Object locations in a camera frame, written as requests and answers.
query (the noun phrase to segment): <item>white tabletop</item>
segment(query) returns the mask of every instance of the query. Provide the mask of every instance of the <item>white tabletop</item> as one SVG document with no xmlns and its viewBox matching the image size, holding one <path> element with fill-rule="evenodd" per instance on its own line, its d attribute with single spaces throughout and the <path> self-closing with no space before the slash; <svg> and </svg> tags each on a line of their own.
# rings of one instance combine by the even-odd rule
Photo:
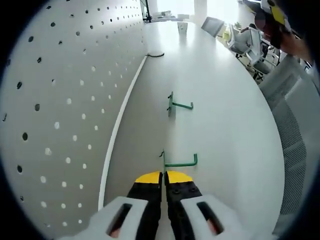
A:
<svg viewBox="0 0 320 240">
<path fill-rule="evenodd" d="M 190 175 L 203 195 L 213 194 L 234 209 L 251 232 L 274 229 L 282 204 L 285 170 L 276 123 L 259 87 L 220 42 L 193 23 L 179 34 L 176 22 L 145 26 L 148 58 L 133 88 L 116 137 L 105 202 L 126 195 L 142 174 L 168 162 Z M 193 102 L 168 118 L 167 96 Z M 165 197 L 157 239 L 174 239 Z"/>
</svg>

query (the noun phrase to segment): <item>mesh panel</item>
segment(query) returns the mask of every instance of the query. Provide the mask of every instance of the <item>mesh panel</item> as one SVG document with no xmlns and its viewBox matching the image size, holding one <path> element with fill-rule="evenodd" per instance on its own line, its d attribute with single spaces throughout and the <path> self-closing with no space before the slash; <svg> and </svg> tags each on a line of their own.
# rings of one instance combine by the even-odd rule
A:
<svg viewBox="0 0 320 240">
<path fill-rule="evenodd" d="M 281 215 L 297 211 L 306 172 L 306 146 L 298 122 L 286 102 L 298 79 L 299 77 L 290 75 L 275 91 L 265 96 L 279 131 L 284 156 L 285 180 Z"/>
</svg>

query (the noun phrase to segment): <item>green metal hook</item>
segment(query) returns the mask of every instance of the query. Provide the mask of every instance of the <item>green metal hook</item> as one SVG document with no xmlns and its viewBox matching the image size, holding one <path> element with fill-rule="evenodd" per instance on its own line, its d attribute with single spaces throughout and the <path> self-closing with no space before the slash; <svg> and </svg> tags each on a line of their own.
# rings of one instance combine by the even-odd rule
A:
<svg viewBox="0 0 320 240">
<path fill-rule="evenodd" d="M 171 92 L 170 96 L 168 96 L 168 99 L 169 99 L 169 107 L 166 110 L 168 111 L 169 117 L 170 117 L 170 114 L 172 111 L 172 106 L 177 106 L 177 107 L 181 107 L 181 108 L 185 108 L 185 109 L 189 109 L 189 110 L 194 109 L 193 102 L 191 102 L 191 106 L 187 106 L 187 105 L 183 105 L 183 104 L 174 102 L 174 92 L 173 91 Z"/>
<path fill-rule="evenodd" d="M 161 155 L 159 157 L 163 158 L 163 167 L 164 173 L 166 172 L 166 168 L 175 168 L 175 167 L 191 167 L 195 166 L 198 163 L 198 154 L 193 154 L 193 162 L 188 163 L 166 163 L 166 153 L 165 150 L 162 150 Z"/>
</svg>

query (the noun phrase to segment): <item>desk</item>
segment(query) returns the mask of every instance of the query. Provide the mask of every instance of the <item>desk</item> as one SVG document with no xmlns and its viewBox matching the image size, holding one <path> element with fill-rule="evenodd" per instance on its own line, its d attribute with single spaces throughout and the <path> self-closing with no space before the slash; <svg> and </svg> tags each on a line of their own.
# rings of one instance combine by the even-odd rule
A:
<svg viewBox="0 0 320 240">
<path fill-rule="evenodd" d="M 273 115 L 242 64 L 215 38 L 193 23 L 179 35 L 176 22 L 145 26 L 149 57 L 122 117 L 110 161 L 105 203 L 126 196 L 142 174 L 161 171 L 165 149 L 175 168 L 192 176 L 203 195 L 214 194 L 252 232 L 274 229 L 282 204 L 285 170 Z M 167 97 L 194 109 L 176 108 L 170 118 Z M 174 239 L 165 192 L 158 240 Z"/>
</svg>

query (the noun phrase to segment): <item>pegboard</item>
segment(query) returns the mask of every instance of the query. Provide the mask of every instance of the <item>pegboard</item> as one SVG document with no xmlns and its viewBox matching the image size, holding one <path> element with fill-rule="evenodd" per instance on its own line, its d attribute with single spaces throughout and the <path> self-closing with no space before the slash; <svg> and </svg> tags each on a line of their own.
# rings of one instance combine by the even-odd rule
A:
<svg viewBox="0 0 320 240">
<path fill-rule="evenodd" d="M 146 53 L 138 0 L 49 1 L 16 42 L 0 89 L 0 154 L 47 238 L 78 233 L 98 210 L 115 122 Z"/>
</svg>

